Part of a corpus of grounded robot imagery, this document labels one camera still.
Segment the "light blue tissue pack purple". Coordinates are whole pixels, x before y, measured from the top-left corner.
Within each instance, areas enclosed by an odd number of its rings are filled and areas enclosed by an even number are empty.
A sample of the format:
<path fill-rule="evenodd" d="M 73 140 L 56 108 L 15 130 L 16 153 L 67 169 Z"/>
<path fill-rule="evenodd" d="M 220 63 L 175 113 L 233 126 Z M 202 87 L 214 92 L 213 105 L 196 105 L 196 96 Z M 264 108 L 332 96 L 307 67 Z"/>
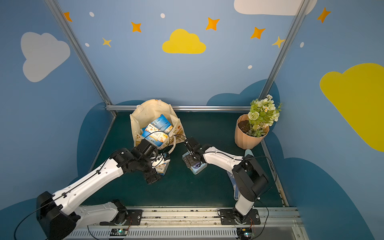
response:
<path fill-rule="evenodd" d="M 191 172 L 194 174 L 194 175 L 197 175 L 199 174 L 202 170 L 204 170 L 208 164 L 207 163 L 202 163 L 202 162 L 199 162 L 199 163 L 195 163 L 193 166 L 191 166 L 189 163 L 188 163 L 188 159 L 191 158 L 191 155 L 189 153 L 185 153 L 183 154 L 183 161 L 185 162 L 185 164 L 187 165 L 187 167 L 191 170 Z"/>

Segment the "beige canvas tote bag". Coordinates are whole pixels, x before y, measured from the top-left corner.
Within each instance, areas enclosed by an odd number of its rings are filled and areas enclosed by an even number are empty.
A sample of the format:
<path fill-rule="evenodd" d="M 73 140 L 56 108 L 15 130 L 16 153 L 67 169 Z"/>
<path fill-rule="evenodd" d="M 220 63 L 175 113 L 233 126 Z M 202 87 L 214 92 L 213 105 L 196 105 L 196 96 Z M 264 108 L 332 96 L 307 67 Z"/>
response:
<path fill-rule="evenodd" d="M 185 131 L 180 118 L 172 106 L 161 100 L 148 100 L 136 107 L 130 114 L 134 146 L 143 140 L 158 150 L 166 147 L 175 149 L 176 144 L 185 141 Z"/>

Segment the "tissue pack cream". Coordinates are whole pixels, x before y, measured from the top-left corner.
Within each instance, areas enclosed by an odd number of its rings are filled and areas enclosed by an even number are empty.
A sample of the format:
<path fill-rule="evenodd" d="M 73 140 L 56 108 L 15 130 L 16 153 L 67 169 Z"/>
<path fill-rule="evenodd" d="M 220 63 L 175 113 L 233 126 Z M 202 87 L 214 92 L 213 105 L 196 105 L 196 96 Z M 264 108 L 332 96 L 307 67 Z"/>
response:
<path fill-rule="evenodd" d="M 169 167 L 170 160 L 162 161 L 161 164 L 155 167 L 155 170 L 158 174 L 164 176 L 166 174 L 166 171 Z"/>
<path fill-rule="evenodd" d="M 142 137 L 157 148 L 162 147 L 164 144 L 167 145 L 170 141 L 169 136 L 165 132 L 160 131 L 152 124 L 148 124 L 143 130 Z"/>

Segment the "tissue pack cream top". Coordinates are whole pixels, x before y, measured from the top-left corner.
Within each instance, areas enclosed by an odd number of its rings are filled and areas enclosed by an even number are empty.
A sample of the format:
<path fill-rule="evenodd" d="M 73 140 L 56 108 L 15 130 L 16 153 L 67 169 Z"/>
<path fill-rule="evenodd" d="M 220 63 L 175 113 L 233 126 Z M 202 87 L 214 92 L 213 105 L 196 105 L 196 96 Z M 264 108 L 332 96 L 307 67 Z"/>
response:
<path fill-rule="evenodd" d="M 157 148 L 162 147 L 164 144 L 167 145 L 170 141 L 169 136 L 165 132 L 160 131 L 152 124 L 148 124 L 143 130 L 142 137 Z"/>

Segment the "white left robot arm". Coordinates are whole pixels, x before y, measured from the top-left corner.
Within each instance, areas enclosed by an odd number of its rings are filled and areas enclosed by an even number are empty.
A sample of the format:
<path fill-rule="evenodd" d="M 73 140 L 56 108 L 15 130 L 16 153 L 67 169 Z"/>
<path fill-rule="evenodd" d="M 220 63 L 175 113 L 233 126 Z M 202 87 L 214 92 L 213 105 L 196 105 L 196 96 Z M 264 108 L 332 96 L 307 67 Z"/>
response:
<path fill-rule="evenodd" d="M 68 187 L 37 197 L 37 221 L 49 240 L 63 240 L 73 230 L 92 224 L 132 224 L 128 209 L 119 201 L 82 207 L 82 203 L 111 181 L 127 173 L 142 172 L 148 184 L 161 178 L 156 165 L 169 159 L 147 140 L 113 152 L 99 167 Z"/>

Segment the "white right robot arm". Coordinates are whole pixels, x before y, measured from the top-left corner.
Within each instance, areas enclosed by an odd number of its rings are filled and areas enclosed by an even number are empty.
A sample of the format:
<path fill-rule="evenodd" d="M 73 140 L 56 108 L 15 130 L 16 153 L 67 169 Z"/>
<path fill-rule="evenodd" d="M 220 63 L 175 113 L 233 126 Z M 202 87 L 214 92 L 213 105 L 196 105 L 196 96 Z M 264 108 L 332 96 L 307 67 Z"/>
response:
<path fill-rule="evenodd" d="M 254 203 L 269 185 L 268 175 L 252 155 L 244 157 L 231 155 L 211 145 L 201 145 L 195 138 L 188 138 L 184 145 L 188 155 L 183 157 L 187 167 L 198 163 L 215 165 L 232 173 L 240 196 L 234 211 L 234 218 L 239 224 L 244 224 Z"/>

